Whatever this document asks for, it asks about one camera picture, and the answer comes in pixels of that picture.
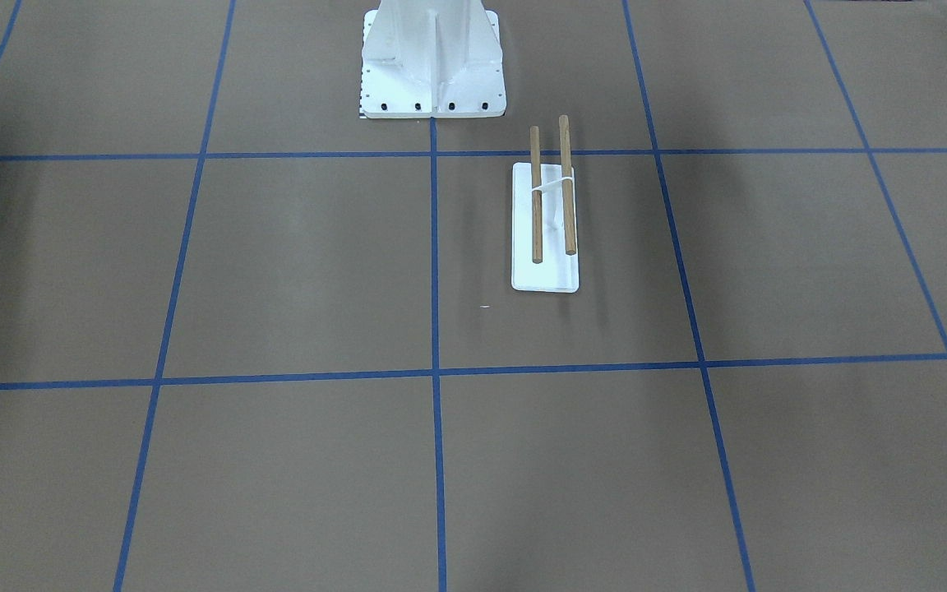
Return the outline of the white rack base plate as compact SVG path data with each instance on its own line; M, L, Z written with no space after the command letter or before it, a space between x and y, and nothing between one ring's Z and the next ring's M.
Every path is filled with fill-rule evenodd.
M564 190L575 188L575 175L562 165L542 164L542 260L534 262L534 196L531 164L511 170L510 282L516 291L571 294L580 286L579 256L566 251L566 231L574 235L575 214L567 215Z

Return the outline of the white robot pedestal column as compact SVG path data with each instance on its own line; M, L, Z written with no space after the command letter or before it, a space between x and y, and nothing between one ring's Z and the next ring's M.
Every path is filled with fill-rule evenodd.
M365 12L358 113L497 118L507 109L500 20L481 1L382 1Z

